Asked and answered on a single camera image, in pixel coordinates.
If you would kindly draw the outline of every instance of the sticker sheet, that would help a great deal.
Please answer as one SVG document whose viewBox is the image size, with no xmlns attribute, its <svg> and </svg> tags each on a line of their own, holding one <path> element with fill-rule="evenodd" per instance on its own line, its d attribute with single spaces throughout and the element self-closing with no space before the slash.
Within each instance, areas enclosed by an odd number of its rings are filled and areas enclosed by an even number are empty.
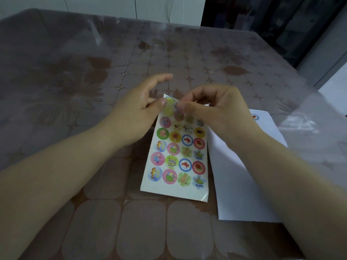
<svg viewBox="0 0 347 260">
<path fill-rule="evenodd" d="M 207 202 L 207 127 L 164 95 L 142 179 L 141 191 Z"/>
</svg>

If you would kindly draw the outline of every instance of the person's left hand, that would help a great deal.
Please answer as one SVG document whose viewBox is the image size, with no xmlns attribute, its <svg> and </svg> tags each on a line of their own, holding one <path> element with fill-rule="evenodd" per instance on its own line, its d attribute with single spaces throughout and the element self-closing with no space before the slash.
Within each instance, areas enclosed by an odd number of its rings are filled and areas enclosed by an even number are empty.
<svg viewBox="0 0 347 260">
<path fill-rule="evenodd" d="M 111 113 L 100 123 L 107 133 L 115 135 L 121 146 L 141 139 L 150 129 L 167 101 L 149 97 L 149 91 L 158 83 L 171 80 L 173 74 L 163 73 L 146 78 L 116 103 Z"/>
</svg>

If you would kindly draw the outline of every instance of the cabinet door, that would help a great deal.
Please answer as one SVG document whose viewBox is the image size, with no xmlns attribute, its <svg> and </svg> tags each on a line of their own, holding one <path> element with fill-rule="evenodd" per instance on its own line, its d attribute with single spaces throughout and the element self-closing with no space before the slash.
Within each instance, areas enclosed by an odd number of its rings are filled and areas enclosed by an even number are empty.
<svg viewBox="0 0 347 260">
<path fill-rule="evenodd" d="M 200 26 L 205 0 L 136 0 L 137 19 Z"/>
<path fill-rule="evenodd" d="M 25 9 L 67 11 L 64 0 L 0 0 L 0 16 L 7 17 Z"/>
<path fill-rule="evenodd" d="M 136 18 L 135 0 L 65 0 L 70 12 Z"/>
</svg>

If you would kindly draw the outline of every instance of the octopus sticker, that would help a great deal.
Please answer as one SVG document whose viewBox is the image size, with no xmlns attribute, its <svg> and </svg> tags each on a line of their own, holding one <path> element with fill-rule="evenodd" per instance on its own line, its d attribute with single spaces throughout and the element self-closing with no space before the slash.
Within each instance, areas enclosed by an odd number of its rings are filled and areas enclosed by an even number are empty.
<svg viewBox="0 0 347 260">
<path fill-rule="evenodd" d="M 194 140 L 194 146 L 197 148 L 197 149 L 203 149 L 203 148 L 205 148 L 205 142 L 202 140 L 202 139 L 200 139 L 200 138 L 196 138 L 195 140 Z"/>
<path fill-rule="evenodd" d="M 189 135 L 184 135 L 182 137 L 182 143 L 185 145 L 185 146 L 191 146 L 193 145 L 193 138 Z"/>
<path fill-rule="evenodd" d="M 168 117 L 162 117 L 159 122 L 160 126 L 163 128 L 168 128 L 171 126 L 171 120 Z"/>
<path fill-rule="evenodd" d="M 182 138 L 181 135 L 178 132 L 176 132 L 176 131 L 173 131 L 173 132 L 170 133 L 170 139 L 174 143 L 180 142 L 181 138 Z"/>
<path fill-rule="evenodd" d="M 160 129 L 157 130 L 157 136 L 161 140 L 166 140 L 169 137 L 169 132 L 167 129 L 164 129 L 161 127 Z"/>
<path fill-rule="evenodd" d="M 181 128 L 182 128 L 182 125 L 181 125 L 181 123 L 180 122 L 178 122 L 178 121 L 174 121 L 173 123 L 173 128 L 175 129 L 175 130 L 180 130 Z"/>
<path fill-rule="evenodd" d="M 181 159 L 178 166 L 183 172 L 188 172 L 192 169 L 192 163 L 188 159 Z"/>
<path fill-rule="evenodd" d="M 161 179 L 162 175 L 163 175 L 163 170 L 160 167 L 153 167 L 150 173 L 148 174 L 148 178 L 152 182 L 157 182 Z"/>
<path fill-rule="evenodd" d="M 180 110 L 176 110 L 173 116 L 175 117 L 177 121 L 182 121 L 184 119 L 184 114 Z"/>
<path fill-rule="evenodd" d="M 167 148 L 167 144 L 165 141 L 163 140 L 159 140 L 158 143 L 154 146 L 155 150 L 156 151 L 159 151 L 159 152 L 164 152 Z"/>
<path fill-rule="evenodd" d="M 182 187 L 185 187 L 185 186 L 189 186 L 190 185 L 190 182 L 192 180 L 192 177 L 190 177 L 188 175 L 188 173 L 183 173 L 181 172 L 179 175 L 178 175 L 178 182 L 179 184 L 182 186 Z"/>
<path fill-rule="evenodd" d="M 204 174 L 205 166 L 200 161 L 196 161 L 193 163 L 193 171 L 199 175 Z"/>
<path fill-rule="evenodd" d="M 194 132 L 195 135 L 199 138 L 203 138 L 205 136 L 205 131 L 200 127 L 197 127 Z"/>
<path fill-rule="evenodd" d="M 155 165 L 155 166 L 161 166 L 164 164 L 165 162 L 165 156 L 163 155 L 163 153 L 160 152 L 155 152 L 152 154 L 151 156 L 151 162 Z"/>
<path fill-rule="evenodd" d="M 173 105 L 175 103 L 175 99 L 172 98 L 172 97 L 167 97 L 166 101 L 167 101 L 167 105 L 168 106 L 171 106 L 171 105 Z"/>
<path fill-rule="evenodd" d="M 185 158 L 190 158 L 192 156 L 192 150 L 189 147 L 182 147 L 181 154 Z"/>
<path fill-rule="evenodd" d="M 166 105 L 164 108 L 164 115 L 167 117 L 172 117 L 174 115 L 174 109 L 172 106 Z"/>
<path fill-rule="evenodd" d="M 193 177 L 193 185 L 198 189 L 205 187 L 205 179 L 202 179 L 200 175 Z"/>
<path fill-rule="evenodd" d="M 168 145 L 168 152 L 171 154 L 171 155 L 174 155 L 176 156 L 177 154 L 179 154 L 179 145 L 177 145 L 176 143 L 170 143 Z"/>
<path fill-rule="evenodd" d="M 254 120 L 258 120 L 259 119 L 258 115 L 255 115 L 255 114 L 252 114 L 252 117 L 254 118 Z"/>
<path fill-rule="evenodd" d="M 163 180 L 167 184 L 174 184 L 177 181 L 177 173 L 172 169 L 164 170 Z"/>
<path fill-rule="evenodd" d="M 201 152 L 201 150 L 196 150 L 194 151 L 194 157 L 196 159 L 199 159 L 199 160 L 203 160 L 204 159 L 204 153 Z"/>
<path fill-rule="evenodd" d="M 186 122 L 193 124 L 195 121 L 195 118 L 192 115 L 186 115 L 185 120 L 186 120 Z"/>
<path fill-rule="evenodd" d="M 174 169 L 178 163 L 178 159 L 175 156 L 170 155 L 166 157 L 165 163 L 167 164 L 169 169 Z"/>
<path fill-rule="evenodd" d="M 189 125 L 187 125 L 187 124 L 184 124 L 183 126 L 182 126 L 182 128 L 184 129 L 184 131 L 186 132 L 186 133 L 192 133 L 193 132 L 193 128 L 191 127 L 191 126 L 189 126 Z"/>
<path fill-rule="evenodd" d="M 205 125 L 205 122 L 203 122 L 202 120 L 196 120 L 196 124 L 200 127 L 203 127 Z"/>
</svg>

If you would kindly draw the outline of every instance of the paper sheet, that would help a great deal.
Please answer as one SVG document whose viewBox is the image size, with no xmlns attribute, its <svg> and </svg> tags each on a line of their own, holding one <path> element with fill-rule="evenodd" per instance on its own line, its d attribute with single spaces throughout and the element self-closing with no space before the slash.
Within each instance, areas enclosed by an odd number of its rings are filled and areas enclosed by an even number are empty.
<svg viewBox="0 0 347 260">
<path fill-rule="evenodd" d="M 250 112 L 264 132 L 287 146 L 268 112 Z M 219 220 L 281 222 L 236 153 L 211 129 L 208 141 Z"/>
<path fill-rule="evenodd" d="M 208 127 L 178 110 L 177 99 L 164 97 L 140 190 L 207 202 Z"/>
</svg>

